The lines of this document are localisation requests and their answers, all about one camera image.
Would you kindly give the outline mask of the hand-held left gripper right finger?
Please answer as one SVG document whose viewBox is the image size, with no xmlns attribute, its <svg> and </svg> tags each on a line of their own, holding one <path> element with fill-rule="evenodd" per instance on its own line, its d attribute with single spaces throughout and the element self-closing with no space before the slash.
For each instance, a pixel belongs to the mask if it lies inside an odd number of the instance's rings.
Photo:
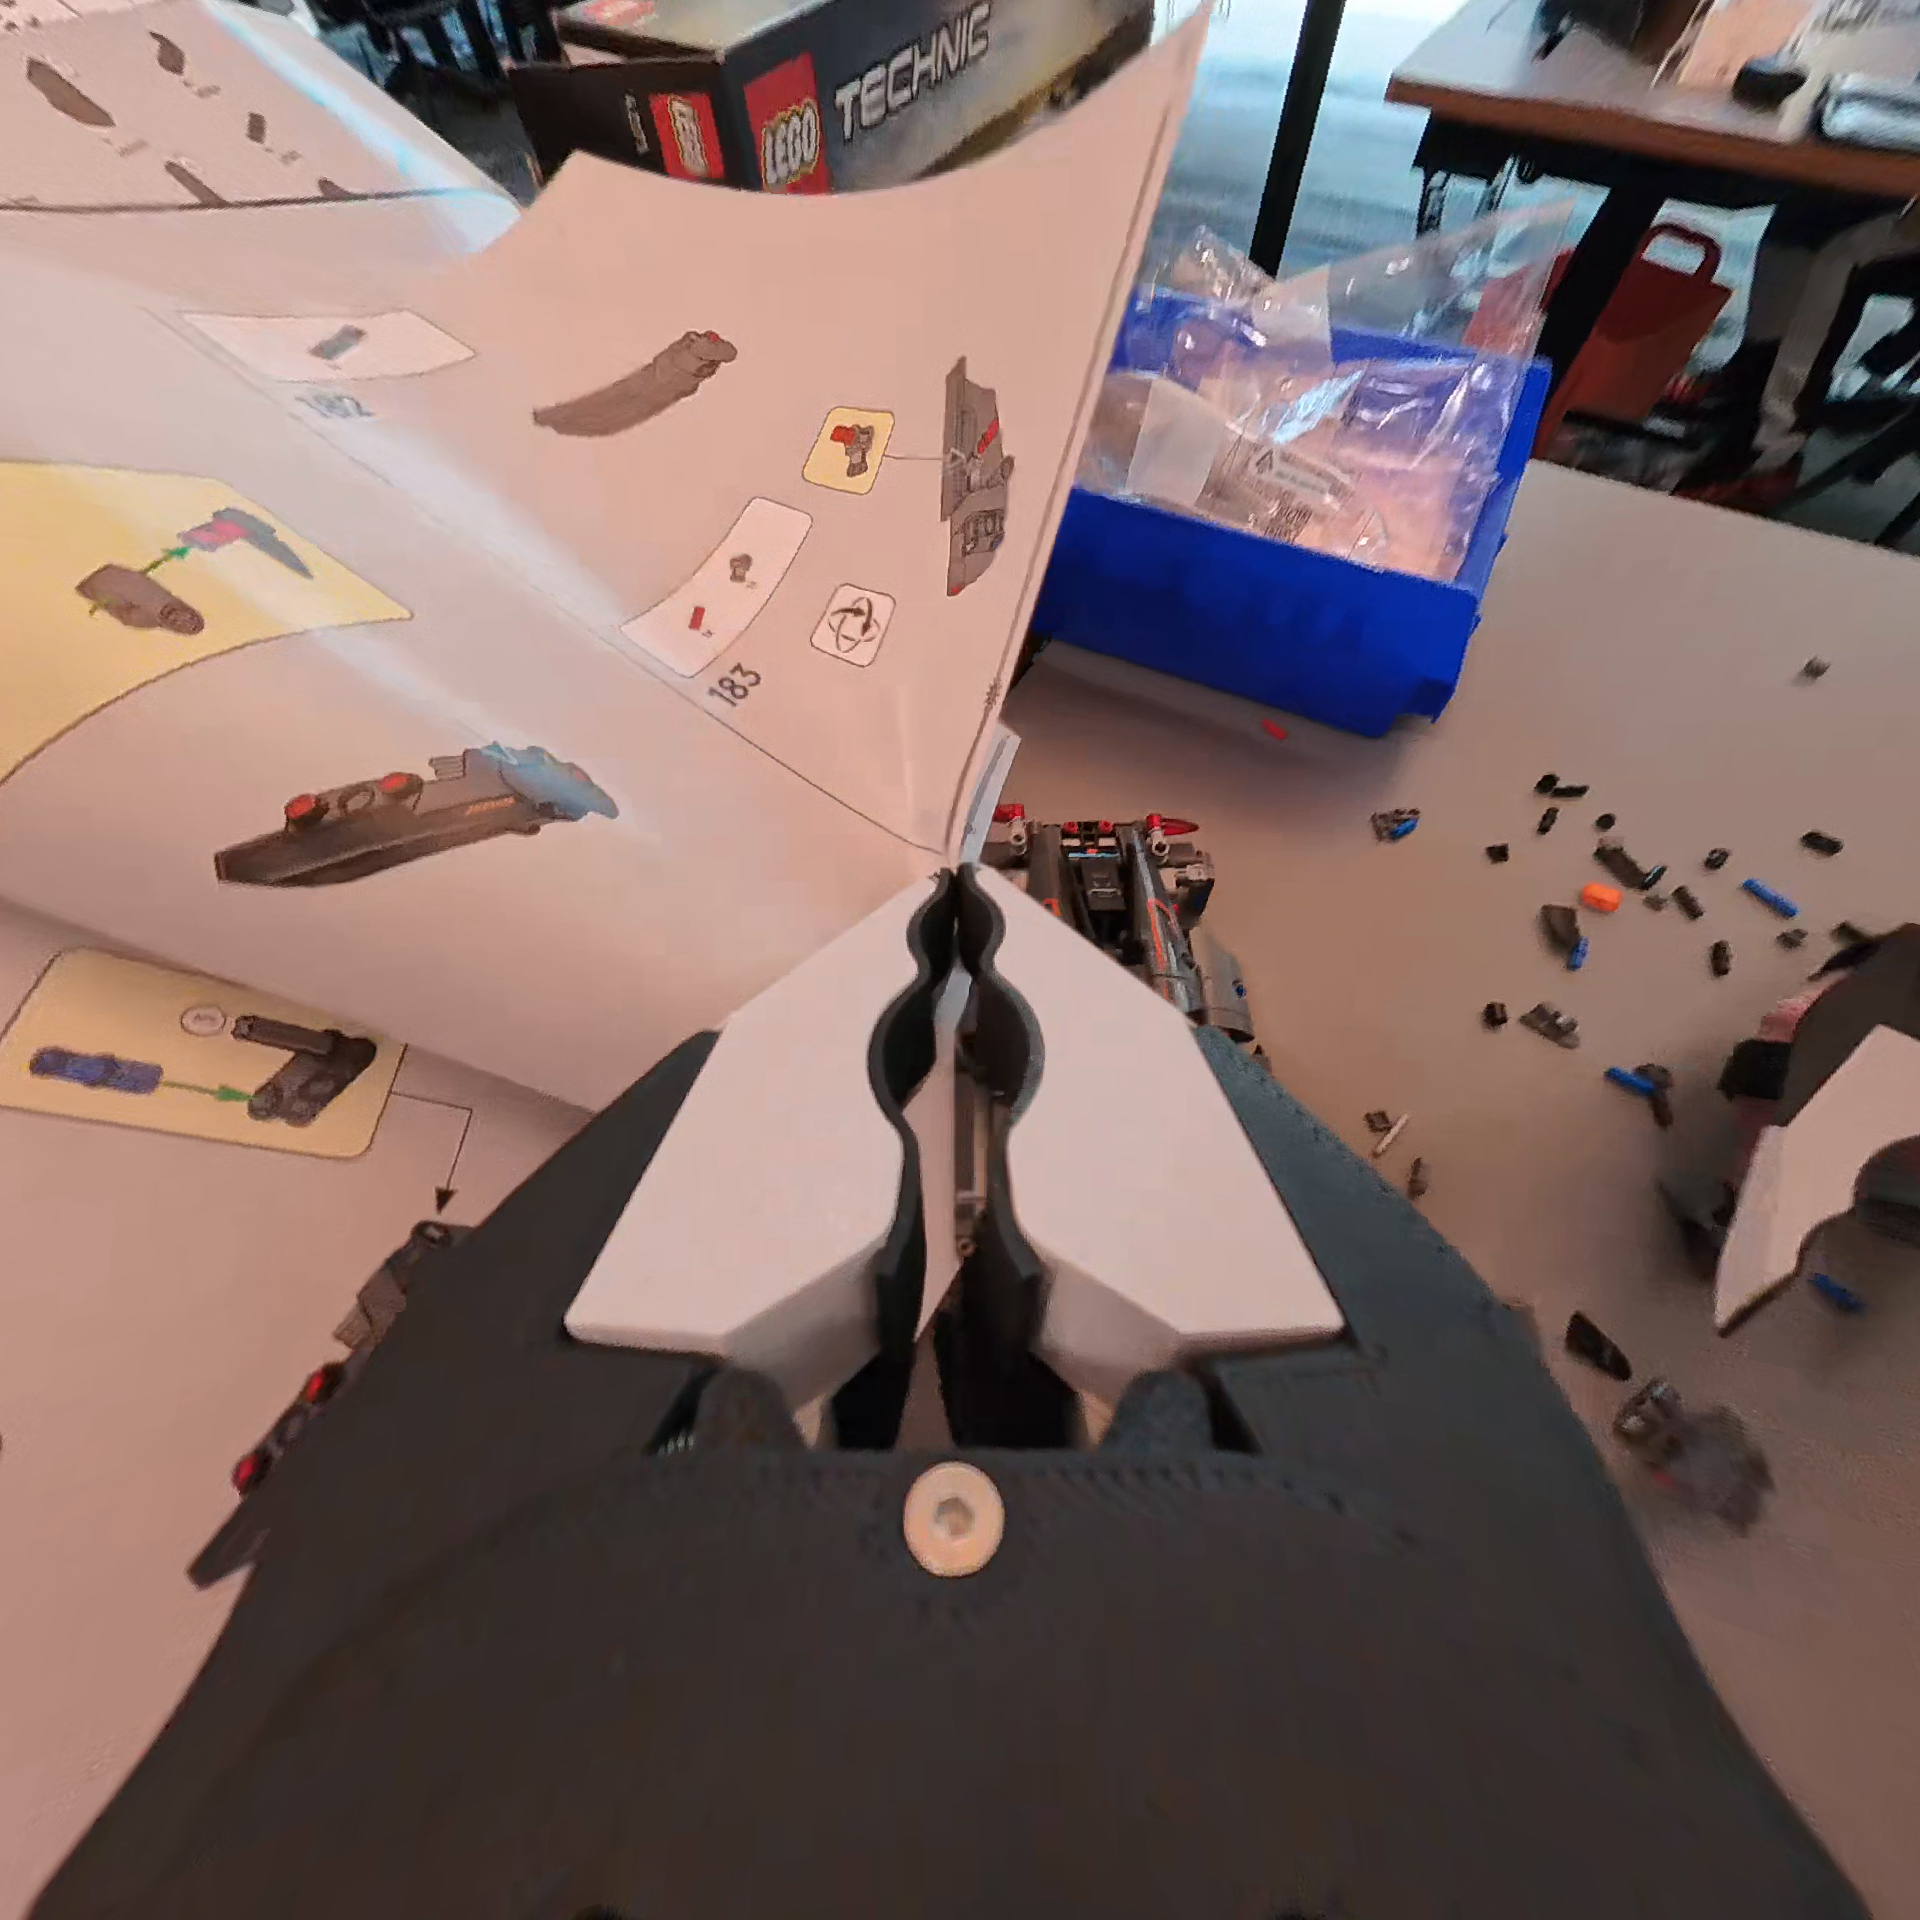
<svg viewBox="0 0 1920 1920">
<path fill-rule="evenodd" d="M 994 872 L 989 980 L 1040 1041 L 1006 1140 L 1040 1259 L 1038 1349 L 1072 1387 L 1326 1345 L 1345 1319 L 1201 1049 L 1201 1029 Z"/>
</svg>

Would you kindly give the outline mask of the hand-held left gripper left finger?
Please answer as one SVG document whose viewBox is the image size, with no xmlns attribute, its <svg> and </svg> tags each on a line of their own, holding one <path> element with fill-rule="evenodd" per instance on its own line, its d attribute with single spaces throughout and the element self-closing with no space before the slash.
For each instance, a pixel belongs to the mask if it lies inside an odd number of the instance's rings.
<svg viewBox="0 0 1920 1920">
<path fill-rule="evenodd" d="M 772 1379 L 796 1403 L 909 1369 L 921 1148 L 953 872 L 909 882 L 722 1023 L 564 1330 Z"/>
</svg>

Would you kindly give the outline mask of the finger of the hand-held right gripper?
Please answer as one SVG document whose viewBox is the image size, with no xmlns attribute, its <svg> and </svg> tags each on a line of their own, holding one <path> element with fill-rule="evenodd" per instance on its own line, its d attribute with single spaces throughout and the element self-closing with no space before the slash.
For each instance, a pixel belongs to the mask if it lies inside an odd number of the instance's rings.
<svg viewBox="0 0 1920 1920">
<path fill-rule="evenodd" d="M 1749 1162 L 1713 1276 L 1713 1328 L 1733 1333 L 1798 1273 L 1812 1236 L 1853 1207 L 1872 1162 L 1917 1138 L 1917 1041 L 1873 1027 Z"/>
</svg>

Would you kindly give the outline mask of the lego instruction booklet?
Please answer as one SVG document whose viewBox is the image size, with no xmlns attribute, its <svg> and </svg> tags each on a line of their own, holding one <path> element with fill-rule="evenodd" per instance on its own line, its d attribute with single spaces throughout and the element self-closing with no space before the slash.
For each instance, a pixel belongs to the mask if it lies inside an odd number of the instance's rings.
<svg viewBox="0 0 1920 1920">
<path fill-rule="evenodd" d="M 958 851 L 1208 21 L 930 180 L 519 209 L 276 17 L 5 12 L 28 1916 L 367 1269 Z"/>
</svg>

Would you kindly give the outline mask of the grey lego car model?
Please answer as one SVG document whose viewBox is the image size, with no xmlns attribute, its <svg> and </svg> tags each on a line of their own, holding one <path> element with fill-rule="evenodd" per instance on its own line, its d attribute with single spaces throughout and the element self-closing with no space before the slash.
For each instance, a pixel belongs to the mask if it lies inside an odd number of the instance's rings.
<svg viewBox="0 0 1920 1920">
<path fill-rule="evenodd" d="M 1194 821 L 1045 821 L 1001 802 L 981 856 L 1192 1024 L 1263 1057 L 1240 964 L 1208 925 L 1216 866 Z"/>
</svg>

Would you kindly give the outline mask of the scattered loose lego pieces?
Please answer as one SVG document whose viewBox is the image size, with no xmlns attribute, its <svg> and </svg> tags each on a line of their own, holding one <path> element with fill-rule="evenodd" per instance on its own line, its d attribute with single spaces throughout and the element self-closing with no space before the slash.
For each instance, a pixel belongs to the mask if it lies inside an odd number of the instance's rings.
<svg viewBox="0 0 1920 1920">
<path fill-rule="evenodd" d="M 1564 1349 L 1622 1391 L 1609 1431 L 1668 1500 L 1749 1532 L 1773 1493 L 1743 1418 L 1684 1395 L 1668 1352 L 1613 1340 L 1620 1308 L 1676 1299 L 1713 1349 L 1791 1295 L 1869 1309 L 1848 1240 L 1914 1247 L 1914 1145 L 1863 1173 L 1848 1211 L 1812 1236 L 1796 1277 L 1733 1333 L 1713 1276 L 1760 1135 L 1786 1123 L 1873 1029 L 1914 1041 L 1914 736 L 1903 720 L 1794 717 L 1782 741 L 1713 720 L 1673 765 L 1687 813 L 1740 828 L 1676 859 L 1639 859 L 1586 791 L 1543 781 L 1521 841 L 1477 852 L 1434 906 L 1389 901 L 1388 957 L 1409 963 L 1393 1007 L 1420 1039 L 1477 1041 L 1422 1095 L 1408 1201 L 1439 1159 L 1442 1231 L 1527 1308 L 1567 1308 Z M 1596 1309 L 1616 1319 L 1599 1328 Z"/>
</svg>

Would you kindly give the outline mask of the black lego set box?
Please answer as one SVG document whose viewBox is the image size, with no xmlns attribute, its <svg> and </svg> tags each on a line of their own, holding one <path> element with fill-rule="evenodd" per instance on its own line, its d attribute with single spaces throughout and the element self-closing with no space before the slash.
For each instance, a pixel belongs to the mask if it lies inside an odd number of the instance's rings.
<svg viewBox="0 0 1920 1920">
<path fill-rule="evenodd" d="M 542 178 L 574 153 L 823 197 L 967 164 L 1153 37 L 1149 2 L 585 2 L 510 68 Z"/>
</svg>

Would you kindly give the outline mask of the blue plastic bin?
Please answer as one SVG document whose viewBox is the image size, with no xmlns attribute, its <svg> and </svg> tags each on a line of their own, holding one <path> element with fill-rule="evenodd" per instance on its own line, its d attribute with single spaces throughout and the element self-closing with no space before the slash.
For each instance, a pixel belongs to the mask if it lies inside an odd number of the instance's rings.
<svg viewBox="0 0 1920 1920">
<path fill-rule="evenodd" d="M 1032 627 L 1045 640 L 1357 736 L 1431 722 L 1449 707 L 1480 624 L 1525 467 L 1494 490 L 1450 583 L 1073 484 Z"/>
</svg>

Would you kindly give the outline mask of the crumpled clear plastic bags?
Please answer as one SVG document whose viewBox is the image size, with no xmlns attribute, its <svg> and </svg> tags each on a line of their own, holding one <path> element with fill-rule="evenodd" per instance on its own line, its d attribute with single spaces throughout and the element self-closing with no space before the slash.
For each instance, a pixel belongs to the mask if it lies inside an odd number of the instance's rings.
<svg viewBox="0 0 1920 1920">
<path fill-rule="evenodd" d="M 1569 201 L 1276 277 L 1190 224 L 1127 304 L 1076 487 L 1450 583 L 1545 421 Z"/>
</svg>

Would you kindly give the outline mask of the red bag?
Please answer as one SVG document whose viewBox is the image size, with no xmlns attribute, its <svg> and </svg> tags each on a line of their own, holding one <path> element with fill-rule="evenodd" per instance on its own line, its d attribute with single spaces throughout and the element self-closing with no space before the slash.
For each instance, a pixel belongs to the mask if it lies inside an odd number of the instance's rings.
<svg viewBox="0 0 1920 1920">
<path fill-rule="evenodd" d="M 1713 236 L 1684 224 L 1649 227 L 1549 396 L 1534 456 L 1545 457 L 1567 416 L 1641 423 L 1728 307 L 1733 288 L 1719 272 Z"/>
</svg>

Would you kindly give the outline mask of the wooden office desk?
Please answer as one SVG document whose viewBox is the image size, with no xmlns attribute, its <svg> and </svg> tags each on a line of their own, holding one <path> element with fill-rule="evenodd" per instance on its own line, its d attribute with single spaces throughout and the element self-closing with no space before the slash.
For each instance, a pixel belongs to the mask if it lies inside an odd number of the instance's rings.
<svg viewBox="0 0 1920 1920">
<path fill-rule="evenodd" d="M 1794 490 L 1824 400 L 1841 300 L 1884 259 L 1914 251 L 1914 153 L 1824 137 L 1829 83 L 1858 55 L 1812 39 L 1807 80 L 1761 111 L 1726 89 L 1656 80 L 1655 64 L 1577 19 L 1578 4 L 1468 4 L 1388 83 L 1422 107 L 1424 180 L 1480 161 L 1602 192 L 1548 304 L 1540 355 L 1569 400 L 1577 357 L 1668 207 L 1764 210 L 1740 344 L 1709 388 L 1708 445 L 1679 497 L 1773 515 Z"/>
</svg>

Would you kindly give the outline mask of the black metal post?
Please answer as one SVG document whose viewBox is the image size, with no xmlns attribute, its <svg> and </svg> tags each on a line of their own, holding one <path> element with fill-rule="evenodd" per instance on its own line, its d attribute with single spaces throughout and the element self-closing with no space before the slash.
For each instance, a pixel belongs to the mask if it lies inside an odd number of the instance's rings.
<svg viewBox="0 0 1920 1920">
<path fill-rule="evenodd" d="M 1287 251 L 1345 10 L 1345 2 L 1303 2 L 1247 248 L 1254 265 L 1269 277 L 1279 274 Z"/>
</svg>

